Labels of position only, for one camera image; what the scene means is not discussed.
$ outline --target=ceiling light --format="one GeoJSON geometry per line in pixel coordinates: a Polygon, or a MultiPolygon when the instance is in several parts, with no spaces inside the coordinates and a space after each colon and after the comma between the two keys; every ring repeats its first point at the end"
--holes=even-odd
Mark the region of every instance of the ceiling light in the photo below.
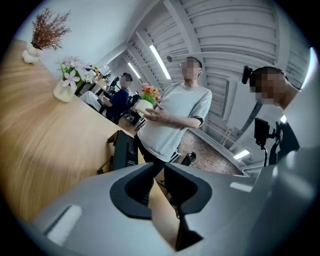
{"type": "Polygon", "coordinates": [[[283,115],[283,116],[281,117],[280,121],[281,121],[282,123],[285,123],[285,122],[287,121],[286,116],[285,116],[285,115],[283,115]]]}
{"type": "Polygon", "coordinates": [[[304,82],[300,88],[300,90],[307,84],[307,82],[310,80],[310,77],[312,76],[312,74],[314,73],[314,71],[316,70],[316,66],[317,66],[317,55],[315,50],[311,47],[310,48],[310,63],[309,63],[309,68],[308,68],[308,72],[306,73],[304,82]]]}
{"type": "Polygon", "coordinates": [[[243,157],[245,157],[245,156],[247,156],[249,154],[250,154],[250,152],[245,149],[244,151],[242,151],[239,154],[235,155],[233,158],[238,160],[238,159],[243,158],[243,157]]]}
{"type": "Polygon", "coordinates": [[[160,58],[159,53],[157,52],[156,48],[155,48],[153,45],[151,45],[151,46],[150,46],[150,49],[151,49],[151,51],[153,52],[156,60],[159,62],[160,67],[162,68],[165,77],[166,77],[167,79],[171,79],[171,77],[170,77],[170,75],[169,75],[169,72],[168,72],[168,70],[166,69],[164,62],[163,62],[162,59],[160,58]]]}
{"type": "Polygon", "coordinates": [[[137,71],[134,69],[134,67],[131,65],[131,63],[128,63],[129,67],[133,70],[135,75],[140,79],[140,75],[137,73],[137,71]]]}

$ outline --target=wooden desk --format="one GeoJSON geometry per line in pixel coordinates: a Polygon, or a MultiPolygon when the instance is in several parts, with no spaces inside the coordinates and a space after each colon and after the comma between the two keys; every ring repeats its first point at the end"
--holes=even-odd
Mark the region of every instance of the wooden desk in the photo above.
{"type": "MultiPolygon", "coordinates": [[[[41,62],[25,64],[25,48],[12,42],[0,70],[0,188],[13,213],[32,220],[96,175],[114,150],[107,139],[120,128],[76,96],[70,103],[56,99],[58,81],[41,62]]],[[[156,182],[149,201],[154,226],[171,240],[179,220],[156,182]]]]}

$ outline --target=dark blue shirt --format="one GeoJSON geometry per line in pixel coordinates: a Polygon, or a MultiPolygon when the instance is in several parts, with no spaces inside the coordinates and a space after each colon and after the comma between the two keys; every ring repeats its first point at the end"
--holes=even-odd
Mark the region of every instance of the dark blue shirt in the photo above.
{"type": "Polygon", "coordinates": [[[128,89],[121,89],[113,95],[113,97],[110,99],[110,102],[112,104],[112,107],[109,107],[105,116],[108,119],[111,119],[112,117],[116,117],[120,115],[127,106],[129,99],[129,90],[128,89]]]}

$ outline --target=brown dried branches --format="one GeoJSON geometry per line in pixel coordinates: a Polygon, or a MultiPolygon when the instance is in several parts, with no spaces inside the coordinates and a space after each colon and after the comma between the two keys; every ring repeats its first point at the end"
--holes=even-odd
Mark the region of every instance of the brown dried branches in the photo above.
{"type": "Polygon", "coordinates": [[[62,49],[61,37],[71,32],[66,27],[66,22],[70,17],[70,11],[66,14],[58,13],[55,17],[54,12],[45,8],[40,14],[37,14],[33,25],[33,35],[31,44],[34,48],[43,50],[53,48],[55,51],[62,49]]]}

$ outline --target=white vase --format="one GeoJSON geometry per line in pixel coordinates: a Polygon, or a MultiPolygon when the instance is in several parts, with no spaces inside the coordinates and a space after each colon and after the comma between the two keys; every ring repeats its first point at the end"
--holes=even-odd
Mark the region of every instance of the white vase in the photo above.
{"type": "Polygon", "coordinates": [[[135,106],[135,110],[143,114],[149,115],[150,113],[146,109],[153,109],[154,105],[145,99],[140,99],[138,104],[135,106]]]}
{"type": "Polygon", "coordinates": [[[27,64],[35,64],[41,56],[42,50],[36,49],[30,43],[26,46],[26,49],[22,53],[22,58],[27,64]]]}
{"type": "Polygon", "coordinates": [[[62,86],[62,83],[64,81],[61,79],[58,84],[56,85],[56,87],[53,90],[53,95],[54,97],[56,97],[58,100],[68,103],[72,100],[72,97],[74,96],[75,92],[76,92],[76,88],[72,89],[71,86],[67,85],[67,86],[62,86]]]}

